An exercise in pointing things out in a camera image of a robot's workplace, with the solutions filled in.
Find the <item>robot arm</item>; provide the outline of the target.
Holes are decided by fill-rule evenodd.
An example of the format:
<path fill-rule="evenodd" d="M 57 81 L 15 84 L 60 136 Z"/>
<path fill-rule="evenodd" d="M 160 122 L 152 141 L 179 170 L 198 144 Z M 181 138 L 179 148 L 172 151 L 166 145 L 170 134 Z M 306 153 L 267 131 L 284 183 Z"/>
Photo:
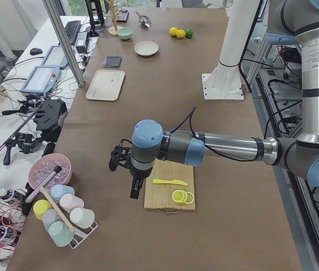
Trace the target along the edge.
<path fill-rule="evenodd" d="M 271 1 L 269 34 L 294 37 L 301 45 L 302 131 L 298 138 L 241 138 L 193 131 L 165 132 L 154 120 L 133 131 L 130 196 L 138 198 L 155 159 L 199 166 L 210 152 L 237 161 L 262 161 L 319 187 L 319 1 Z"/>

